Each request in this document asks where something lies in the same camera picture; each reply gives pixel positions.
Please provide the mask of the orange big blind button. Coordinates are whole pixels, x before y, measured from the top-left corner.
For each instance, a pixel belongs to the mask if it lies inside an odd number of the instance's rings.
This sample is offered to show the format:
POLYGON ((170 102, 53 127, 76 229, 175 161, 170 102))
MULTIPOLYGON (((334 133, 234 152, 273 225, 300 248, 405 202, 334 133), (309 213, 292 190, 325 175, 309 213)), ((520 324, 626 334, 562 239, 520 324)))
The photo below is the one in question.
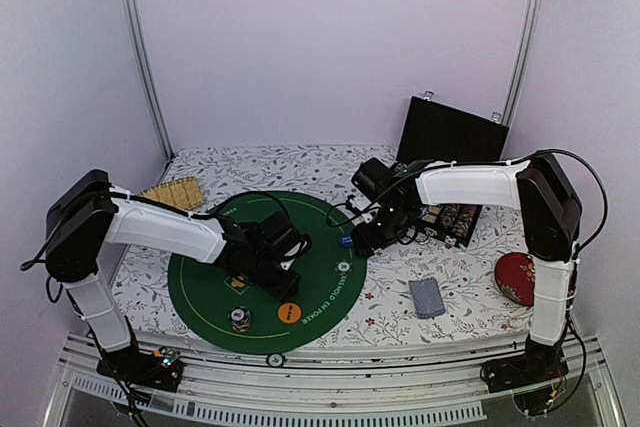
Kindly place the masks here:
POLYGON ((283 303, 277 310, 277 317, 282 323, 293 325, 300 321, 302 309, 298 304, 293 302, 283 303))

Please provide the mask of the small chip stack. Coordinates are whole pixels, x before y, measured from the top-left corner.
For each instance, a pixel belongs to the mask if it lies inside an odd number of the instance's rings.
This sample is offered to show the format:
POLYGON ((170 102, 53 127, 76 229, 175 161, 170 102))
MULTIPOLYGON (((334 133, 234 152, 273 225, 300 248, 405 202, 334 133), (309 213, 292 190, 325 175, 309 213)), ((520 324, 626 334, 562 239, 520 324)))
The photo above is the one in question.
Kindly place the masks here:
POLYGON ((336 271, 341 274, 347 274, 351 271, 351 264, 347 261, 341 261, 336 264, 336 271))

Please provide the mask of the blue small blind button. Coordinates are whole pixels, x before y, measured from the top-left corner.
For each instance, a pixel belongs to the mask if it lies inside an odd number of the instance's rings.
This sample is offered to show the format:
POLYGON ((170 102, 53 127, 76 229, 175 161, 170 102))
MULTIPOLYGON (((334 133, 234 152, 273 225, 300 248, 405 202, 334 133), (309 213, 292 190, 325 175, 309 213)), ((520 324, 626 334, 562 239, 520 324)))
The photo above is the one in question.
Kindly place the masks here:
POLYGON ((344 234, 339 237, 339 245, 344 248, 352 248, 354 243, 349 234, 344 234))

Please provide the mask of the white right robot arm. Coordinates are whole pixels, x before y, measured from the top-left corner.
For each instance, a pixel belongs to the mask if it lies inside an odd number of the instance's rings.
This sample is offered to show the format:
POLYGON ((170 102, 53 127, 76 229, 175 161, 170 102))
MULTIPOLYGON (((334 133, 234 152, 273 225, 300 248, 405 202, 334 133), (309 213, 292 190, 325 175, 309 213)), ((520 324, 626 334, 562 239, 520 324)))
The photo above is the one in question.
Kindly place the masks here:
POLYGON ((539 151, 496 162, 415 161, 395 171, 379 159, 351 179, 379 209, 351 233, 364 258, 399 242, 430 205, 502 206, 520 211, 527 253, 534 264, 533 318, 522 354, 485 362, 481 377, 492 392, 567 374, 562 344, 575 294, 574 267, 581 202, 555 157, 539 151))

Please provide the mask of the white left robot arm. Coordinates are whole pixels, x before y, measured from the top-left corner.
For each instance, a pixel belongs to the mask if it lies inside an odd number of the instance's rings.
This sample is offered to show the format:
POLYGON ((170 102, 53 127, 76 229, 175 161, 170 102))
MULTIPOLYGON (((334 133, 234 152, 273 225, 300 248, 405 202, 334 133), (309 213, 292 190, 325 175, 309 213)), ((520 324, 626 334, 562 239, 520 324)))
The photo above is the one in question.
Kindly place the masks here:
POLYGON ((292 263, 311 237, 279 206, 261 221, 239 221, 217 210, 195 213, 132 194, 113 185, 107 172, 85 173, 48 210, 44 262, 68 293, 111 366, 128 381, 148 373, 148 359, 118 308, 102 270, 112 245, 169 252, 242 275, 276 300, 293 296, 301 277, 292 263))

